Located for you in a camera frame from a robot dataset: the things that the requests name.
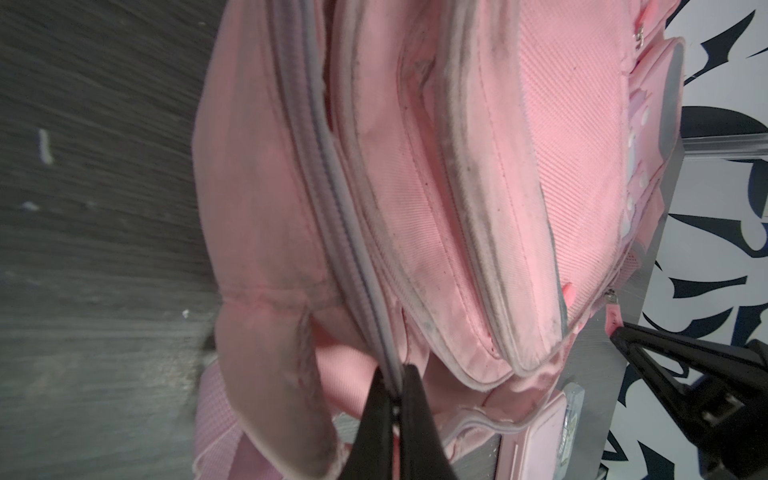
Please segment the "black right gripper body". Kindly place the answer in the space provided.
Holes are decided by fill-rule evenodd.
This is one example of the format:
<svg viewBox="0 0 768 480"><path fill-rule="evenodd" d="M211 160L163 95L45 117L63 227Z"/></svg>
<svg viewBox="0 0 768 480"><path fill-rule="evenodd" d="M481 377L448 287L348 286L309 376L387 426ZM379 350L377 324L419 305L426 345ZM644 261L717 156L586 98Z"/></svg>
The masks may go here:
<svg viewBox="0 0 768 480"><path fill-rule="evenodd" d="M692 412L703 431L692 443L704 479L767 477L767 344L695 341Z"/></svg>

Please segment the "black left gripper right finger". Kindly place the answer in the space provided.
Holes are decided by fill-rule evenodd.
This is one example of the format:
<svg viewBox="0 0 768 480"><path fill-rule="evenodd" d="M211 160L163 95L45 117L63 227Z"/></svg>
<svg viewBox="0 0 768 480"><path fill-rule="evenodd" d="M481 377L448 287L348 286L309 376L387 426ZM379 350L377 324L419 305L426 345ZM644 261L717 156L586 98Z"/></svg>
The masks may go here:
<svg viewBox="0 0 768 480"><path fill-rule="evenodd" d="M457 480L427 402L419 370L404 366L399 400L400 478Z"/></svg>

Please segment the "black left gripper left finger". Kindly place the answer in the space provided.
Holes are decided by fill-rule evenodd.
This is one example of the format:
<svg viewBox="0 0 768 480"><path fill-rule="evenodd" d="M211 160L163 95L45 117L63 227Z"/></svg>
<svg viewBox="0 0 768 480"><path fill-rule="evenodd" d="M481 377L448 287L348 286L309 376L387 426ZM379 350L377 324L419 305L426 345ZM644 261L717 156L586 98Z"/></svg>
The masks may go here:
<svg viewBox="0 0 768 480"><path fill-rule="evenodd" d="M383 374L373 375L363 414L339 480L393 478L395 403Z"/></svg>

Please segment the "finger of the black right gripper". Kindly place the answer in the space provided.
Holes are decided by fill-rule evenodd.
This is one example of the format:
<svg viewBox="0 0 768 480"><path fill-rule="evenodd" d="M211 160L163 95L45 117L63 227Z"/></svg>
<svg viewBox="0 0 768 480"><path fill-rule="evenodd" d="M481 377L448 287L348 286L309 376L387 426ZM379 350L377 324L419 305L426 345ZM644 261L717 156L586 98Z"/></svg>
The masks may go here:
<svg viewBox="0 0 768 480"><path fill-rule="evenodd" d="M705 417L713 413L720 385L708 376L693 385L682 384L640 347L631 347L624 356L685 438L697 447L706 443L713 426Z"/></svg>
<svg viewBox="0 0 768 480"><path fill-rule="evenodd" d="M609 338L644 380L671 379L647 355L650 351L729 384L767 383L767 362L760 350L692 339L634 324L610 327Z"/></svg>

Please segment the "pink student backpack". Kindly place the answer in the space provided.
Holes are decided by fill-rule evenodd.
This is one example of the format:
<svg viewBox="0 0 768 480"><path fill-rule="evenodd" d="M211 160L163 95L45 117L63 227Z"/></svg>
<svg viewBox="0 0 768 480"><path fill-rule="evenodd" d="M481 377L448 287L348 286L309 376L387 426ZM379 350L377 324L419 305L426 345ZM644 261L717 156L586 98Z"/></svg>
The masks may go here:
<svg viewBox="0 0 768 480"><path fill-rule="evenodd" d="M675 1L230 1L192 141L223 304L199 479L338 479L377 369L445 455L519 435L638 263L679 138Z"/></svg>

